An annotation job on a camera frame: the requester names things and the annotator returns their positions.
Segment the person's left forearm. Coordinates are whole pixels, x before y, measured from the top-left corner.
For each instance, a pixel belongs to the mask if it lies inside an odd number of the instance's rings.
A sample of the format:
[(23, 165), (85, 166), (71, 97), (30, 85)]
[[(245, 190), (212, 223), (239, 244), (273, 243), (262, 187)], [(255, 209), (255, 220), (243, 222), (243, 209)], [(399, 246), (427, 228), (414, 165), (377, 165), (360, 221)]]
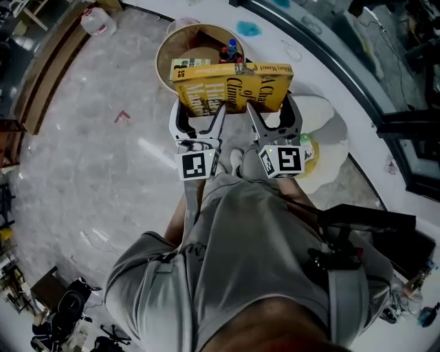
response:
[[(195, 182), (196, 189), (195, 194), (197, 195), (197, 210), (196, 214), (198, 215), (201, 209), (201, 203), (204, 195), (204, 188), (206, 185), (205, 180), (197, 180)], [(171, 217), (170, 223), (164, 233), (164, 238), (172, 243), (174, 246), (179, 247), (182, 244), (182, 239), (184, 236), (184, 222), (186, 216), (186, 195), (183, 194), (179, 203), (177, 204), (176, 210)]]

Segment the yellow book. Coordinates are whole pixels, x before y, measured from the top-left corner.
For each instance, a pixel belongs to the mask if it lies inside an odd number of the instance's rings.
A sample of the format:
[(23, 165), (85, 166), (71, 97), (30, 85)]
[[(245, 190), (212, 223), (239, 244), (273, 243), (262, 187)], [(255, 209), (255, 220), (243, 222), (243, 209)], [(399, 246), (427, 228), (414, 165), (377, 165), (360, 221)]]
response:
[(247, 102), (258, 112), (277, 112), (294, 77), (289, 64), (224, 63), (175, 69), (173, 84), (189, 117), (212, 116), (226, 104), (242, 114)]

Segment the white wooden table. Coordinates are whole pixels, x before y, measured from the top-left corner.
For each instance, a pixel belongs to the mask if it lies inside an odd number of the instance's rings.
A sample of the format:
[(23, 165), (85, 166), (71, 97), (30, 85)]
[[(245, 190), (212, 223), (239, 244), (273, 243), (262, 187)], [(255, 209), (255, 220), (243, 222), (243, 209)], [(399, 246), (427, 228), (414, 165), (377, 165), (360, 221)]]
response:
[[(31, 10), (28, 8), (28, 4), (33, 1), (38, 2), (38, 6), (35, 10)], [(20, 13), (23, 12), (27, 17), (35, 22), (35, 24), (37, 24), (41, 29), (47, 32), (48, 27), (38, 18), (38, 14), (45, 7), (48, 1), (49, 0), (11, 0), (10, 10), (14, 18), (17, 18)]]

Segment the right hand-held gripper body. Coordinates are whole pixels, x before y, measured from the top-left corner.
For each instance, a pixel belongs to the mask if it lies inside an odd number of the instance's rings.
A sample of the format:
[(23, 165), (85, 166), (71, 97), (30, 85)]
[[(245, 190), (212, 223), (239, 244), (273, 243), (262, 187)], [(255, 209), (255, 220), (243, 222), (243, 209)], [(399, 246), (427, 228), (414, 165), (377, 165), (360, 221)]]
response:
[(269, 179), (294, 178), (305, 172), (305, 150), (300, 137), (260, 138), (255, 141), (258, 157)]

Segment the white petal-shaped chair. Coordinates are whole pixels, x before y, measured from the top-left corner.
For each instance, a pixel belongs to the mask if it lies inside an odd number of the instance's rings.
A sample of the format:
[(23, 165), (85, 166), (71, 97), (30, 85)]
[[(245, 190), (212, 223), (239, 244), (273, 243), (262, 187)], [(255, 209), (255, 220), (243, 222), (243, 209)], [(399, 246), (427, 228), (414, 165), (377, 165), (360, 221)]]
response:
[(301, 135), (307, 134), (319, 145), (320, 158), (314, 171), (297, 179), (307, 194), (335, 181), (349, 154), (348, 128), (331, 103), (319, 96), (292, 96), (302, 116)]

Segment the wooden steps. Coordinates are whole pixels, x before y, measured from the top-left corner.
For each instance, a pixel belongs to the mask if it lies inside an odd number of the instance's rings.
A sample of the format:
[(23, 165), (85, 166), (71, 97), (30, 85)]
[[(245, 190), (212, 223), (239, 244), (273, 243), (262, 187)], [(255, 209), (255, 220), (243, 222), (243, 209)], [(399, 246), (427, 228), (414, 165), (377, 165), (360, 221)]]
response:
[(23, 76), (12, 112), (31, 135), (39, 133), (61, 80), (89, 39), (80, 24), (84, 9), (79, 3), (58, 21), (40, 44)]

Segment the large clear water jug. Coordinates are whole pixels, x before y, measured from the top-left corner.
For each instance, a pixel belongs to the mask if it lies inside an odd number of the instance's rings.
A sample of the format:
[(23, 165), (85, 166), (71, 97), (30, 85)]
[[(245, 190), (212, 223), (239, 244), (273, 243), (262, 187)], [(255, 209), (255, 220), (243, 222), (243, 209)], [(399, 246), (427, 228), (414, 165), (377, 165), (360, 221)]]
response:
[(91, 36), (112, 36), (117, 30), (116, 22), (102, 8), (87, 8), (80, 24)]

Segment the person's grey shirt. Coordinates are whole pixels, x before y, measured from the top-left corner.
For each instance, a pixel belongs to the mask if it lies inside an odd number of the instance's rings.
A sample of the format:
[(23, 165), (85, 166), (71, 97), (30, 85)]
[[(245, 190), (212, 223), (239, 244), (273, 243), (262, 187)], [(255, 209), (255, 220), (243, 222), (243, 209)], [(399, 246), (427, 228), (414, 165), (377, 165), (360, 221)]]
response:
[(277, 183), (222, 173), (179, 247), (145, 232), (117, 260), (104, 302), (146, 352), (350, 352), (383, 311), (390, 261), (356, 234), (361, 285), (311, 270), (324, 240)]

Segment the black office chair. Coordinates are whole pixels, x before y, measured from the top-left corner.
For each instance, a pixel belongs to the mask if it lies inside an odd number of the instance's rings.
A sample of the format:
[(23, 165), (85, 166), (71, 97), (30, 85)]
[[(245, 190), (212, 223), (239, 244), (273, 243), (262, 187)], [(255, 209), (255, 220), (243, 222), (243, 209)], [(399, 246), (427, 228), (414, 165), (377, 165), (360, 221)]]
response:
[[(68, 341), (81, 320), (91, 322), (92, 319), (84, 314), (85, 306), (94, 292), (100, 287), (92, 287), (83, 277), (78, 277), (63, 294), (57, 308), (50, 314), (45, 311), (37, 314), (32, 323), (33, 337), (30, 345), (34, 352), (63, 352), (62, 346)], [(100, 330), (104, 335), (95, 338), (90, 352), (125, 352), (123, 346), (129, 346), (129, 337), (119, 336), (116, 326), (108, 331), (103, 325)]]

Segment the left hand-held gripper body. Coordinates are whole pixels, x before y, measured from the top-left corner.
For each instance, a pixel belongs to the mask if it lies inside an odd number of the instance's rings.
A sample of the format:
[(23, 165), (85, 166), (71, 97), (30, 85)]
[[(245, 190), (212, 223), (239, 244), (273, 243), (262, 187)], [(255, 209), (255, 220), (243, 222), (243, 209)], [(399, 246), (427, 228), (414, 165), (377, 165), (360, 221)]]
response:
[(182, 181), (210, 179), (215, 175), (221, 153), (221, 140), (178, 140), (176, 145), (175, 162)]

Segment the brown wooden cabinet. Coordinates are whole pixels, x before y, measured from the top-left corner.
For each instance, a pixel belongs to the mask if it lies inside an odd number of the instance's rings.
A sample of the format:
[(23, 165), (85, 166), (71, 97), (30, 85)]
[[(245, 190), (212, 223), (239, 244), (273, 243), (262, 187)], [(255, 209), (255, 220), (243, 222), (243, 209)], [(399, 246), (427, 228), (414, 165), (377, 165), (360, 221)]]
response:
[(17, 120), (0, 119), (0, 170), (19, 164), (19, 153), (26, 132)]

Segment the black monitor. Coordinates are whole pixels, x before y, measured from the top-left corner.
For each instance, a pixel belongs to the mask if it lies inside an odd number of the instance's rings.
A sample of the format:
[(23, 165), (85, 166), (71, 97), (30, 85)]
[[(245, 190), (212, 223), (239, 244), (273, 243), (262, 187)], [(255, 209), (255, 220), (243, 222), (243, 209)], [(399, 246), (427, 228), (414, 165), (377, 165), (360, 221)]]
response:
[(325, 234), (347, 239), (352, 231), (413, 235), (416, 217), (360, 206), (340, 204), (318, 214), (318, 223)]

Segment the teal cover book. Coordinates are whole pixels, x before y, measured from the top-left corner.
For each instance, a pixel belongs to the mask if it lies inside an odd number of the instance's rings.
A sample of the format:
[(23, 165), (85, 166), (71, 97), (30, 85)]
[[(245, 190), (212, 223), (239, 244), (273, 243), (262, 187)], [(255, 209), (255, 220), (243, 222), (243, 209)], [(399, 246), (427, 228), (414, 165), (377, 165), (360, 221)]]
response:
[(300, 145), (305, 154), (305, 161), (312, 160), (315, 157), (313, 140), (307, 134), (302, 134), (300, 137)]

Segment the person's left shoe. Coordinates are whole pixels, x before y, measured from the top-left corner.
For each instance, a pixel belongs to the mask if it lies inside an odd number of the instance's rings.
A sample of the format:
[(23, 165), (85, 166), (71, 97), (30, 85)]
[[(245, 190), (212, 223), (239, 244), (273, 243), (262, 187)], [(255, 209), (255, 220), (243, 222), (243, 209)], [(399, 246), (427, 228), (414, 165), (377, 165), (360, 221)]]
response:
[(234, 148), (230, 153), (231, 175), (240, 177), (240, 167), (243, 163), (244, 152), (240, 148)]

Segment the black window frame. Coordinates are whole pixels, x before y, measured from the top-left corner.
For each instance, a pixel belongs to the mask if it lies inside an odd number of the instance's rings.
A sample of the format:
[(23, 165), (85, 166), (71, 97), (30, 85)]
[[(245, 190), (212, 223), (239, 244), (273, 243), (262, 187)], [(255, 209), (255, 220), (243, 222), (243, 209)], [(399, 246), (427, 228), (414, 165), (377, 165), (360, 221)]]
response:
[(366, 109), (406, 190), (440, 202), (440, 0), (228, 0), (321, 60)]

